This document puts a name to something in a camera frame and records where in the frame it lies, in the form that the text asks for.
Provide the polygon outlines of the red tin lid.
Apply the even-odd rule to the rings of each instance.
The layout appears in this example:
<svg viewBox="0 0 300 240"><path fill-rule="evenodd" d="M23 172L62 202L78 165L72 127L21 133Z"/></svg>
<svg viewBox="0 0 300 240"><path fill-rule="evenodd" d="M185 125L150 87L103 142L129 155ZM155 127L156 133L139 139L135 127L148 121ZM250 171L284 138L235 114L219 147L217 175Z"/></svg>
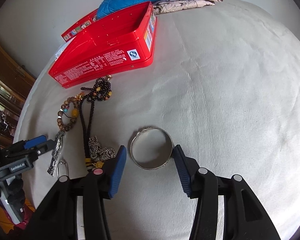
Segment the red tin lid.
<svg viewBox="0 0 300 240"><path fill-rule="evenodd" d="M61 37L65 42L68 42L70 39L75 37L78 33L80 33L83 29L92 25L97 21L97 9L85 15L83 18L74 23L71 27L69 27L64 33L62 33Z"/></svg>

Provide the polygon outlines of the red tin box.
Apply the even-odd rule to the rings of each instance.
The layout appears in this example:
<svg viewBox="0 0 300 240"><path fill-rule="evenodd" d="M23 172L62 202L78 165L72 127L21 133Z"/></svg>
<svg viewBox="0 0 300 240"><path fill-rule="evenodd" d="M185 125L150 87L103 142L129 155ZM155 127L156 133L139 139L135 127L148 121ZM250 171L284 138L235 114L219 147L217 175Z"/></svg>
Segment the red tin box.
<svg viewBox="0 0 300 240"><path fill-rule="evenodd" d="M48 74L70 88L99 77L144 68L154 58L157 17L151 2L114 12L77 34Z"/></svg>

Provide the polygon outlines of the silver metal watch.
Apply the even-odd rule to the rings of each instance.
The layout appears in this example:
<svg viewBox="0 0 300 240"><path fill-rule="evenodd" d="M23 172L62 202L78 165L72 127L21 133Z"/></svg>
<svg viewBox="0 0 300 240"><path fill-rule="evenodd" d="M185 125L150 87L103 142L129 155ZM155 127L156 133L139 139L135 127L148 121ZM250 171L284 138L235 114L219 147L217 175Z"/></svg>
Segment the silver metal watch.
<svg viewBox="0 0 300 240"><path fill-rule="evenodd" d="M64 138L64 136L65 136L64 131L59 131L55 136L55 143L56 144L55 144L55 147L54 147L54 149L52 150L52 153L51 153L52 158L51 158L50 166L47 169L47 173L52 177L55 174L55 170L56 170L56 167L57 167L57 164L58 164L58 158L59 158L59 155L60 155L62 147L63 147L63 138Z"/></svg>

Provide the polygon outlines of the thin silver ring bangle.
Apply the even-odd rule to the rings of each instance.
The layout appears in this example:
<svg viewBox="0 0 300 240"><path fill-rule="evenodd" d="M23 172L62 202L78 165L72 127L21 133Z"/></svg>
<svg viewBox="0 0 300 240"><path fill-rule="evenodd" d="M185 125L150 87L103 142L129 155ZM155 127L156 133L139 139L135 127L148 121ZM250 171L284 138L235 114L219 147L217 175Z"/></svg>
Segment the thin silver ring bangle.
<svg viewBox="0 0 300 240"><path fill-rule="evenodd" d="M58 162L56 172L57 178L61 178L62 176L69 176L68 163L64 159Z"/></svg>

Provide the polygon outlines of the white lace cloth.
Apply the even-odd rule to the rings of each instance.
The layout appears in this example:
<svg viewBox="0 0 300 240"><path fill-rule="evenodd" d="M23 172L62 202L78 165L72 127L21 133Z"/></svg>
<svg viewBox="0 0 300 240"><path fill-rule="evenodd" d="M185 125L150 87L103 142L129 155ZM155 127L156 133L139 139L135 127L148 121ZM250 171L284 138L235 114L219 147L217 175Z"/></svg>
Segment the white lace cloth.
<svg viewBox="0 0 300 240"><path fill-rule="evenodd" d="M61 54L63 53L63 51L65 51L65 49L67 48L67 46L70 43L65 43L64 45L62 45L61 47L59 47L59 49L57 50L57 52L55 53L55 61L58 60L58 58L61 56Z"/></svg>

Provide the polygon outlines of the black cord gold pendant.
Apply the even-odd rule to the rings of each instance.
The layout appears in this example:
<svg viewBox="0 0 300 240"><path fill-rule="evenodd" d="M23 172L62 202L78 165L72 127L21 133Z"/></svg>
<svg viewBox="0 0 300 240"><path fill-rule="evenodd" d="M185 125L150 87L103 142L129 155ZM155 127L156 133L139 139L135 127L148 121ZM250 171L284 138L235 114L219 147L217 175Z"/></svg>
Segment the black cord gold pendant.
<svg viewBox="0 0 300 240"><path fill-rule="evenodd" d="M91 124L94 115L95 102L92 101L90 104L90 113L89 113L89 122L88 125L85 124L84 116L83 116L83 103L88 101L88 95L83 96L82 100L79 103L79 116L83 129L83 147L84 147L84 155L85 155L85 165L87 171L89 173L93 172L96 169L95 162L91 161L90 150L89 150L89 138L91 132Z"/></svg>

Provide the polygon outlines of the brown wooden cabinet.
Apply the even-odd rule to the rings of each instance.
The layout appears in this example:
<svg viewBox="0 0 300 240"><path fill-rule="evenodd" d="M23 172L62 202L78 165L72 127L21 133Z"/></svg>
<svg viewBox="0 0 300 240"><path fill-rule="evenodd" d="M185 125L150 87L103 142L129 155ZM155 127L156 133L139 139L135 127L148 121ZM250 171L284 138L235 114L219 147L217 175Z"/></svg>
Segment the brown wooden cabinet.
<svg viewBox="0 0 300 240"><path fill-rule="evenodd" d="M0 139L5 144L13 141L21 111L35 80L0 45L0 110L4 122Z"/></svg>

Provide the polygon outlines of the folded floral cloth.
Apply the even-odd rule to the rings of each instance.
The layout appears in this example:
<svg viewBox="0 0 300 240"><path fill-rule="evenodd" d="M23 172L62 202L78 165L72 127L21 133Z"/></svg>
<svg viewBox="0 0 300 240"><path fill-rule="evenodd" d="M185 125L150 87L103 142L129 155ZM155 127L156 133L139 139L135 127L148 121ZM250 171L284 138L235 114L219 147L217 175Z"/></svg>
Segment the folded floral cloth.
<svg viewBox="0 0 300 240"><path fill-rule="evenodd" d="M223 0L159 0L153 3L155 15L213 6Z"/></svg>

